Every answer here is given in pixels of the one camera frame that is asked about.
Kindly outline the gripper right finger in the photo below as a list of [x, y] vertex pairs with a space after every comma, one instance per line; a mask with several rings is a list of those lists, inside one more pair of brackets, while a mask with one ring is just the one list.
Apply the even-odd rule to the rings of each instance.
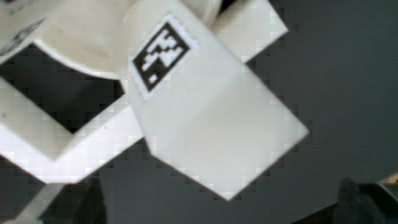
[[398, 181], [342, 181], [337, 203], [292, 224], [398, 224]]

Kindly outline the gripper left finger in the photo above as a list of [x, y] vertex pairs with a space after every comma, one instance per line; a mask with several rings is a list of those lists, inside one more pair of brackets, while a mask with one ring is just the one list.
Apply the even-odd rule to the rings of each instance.
[[107, 206], [99, 178], [76, 184], [49, 184], [12, 224], [107, 224]]

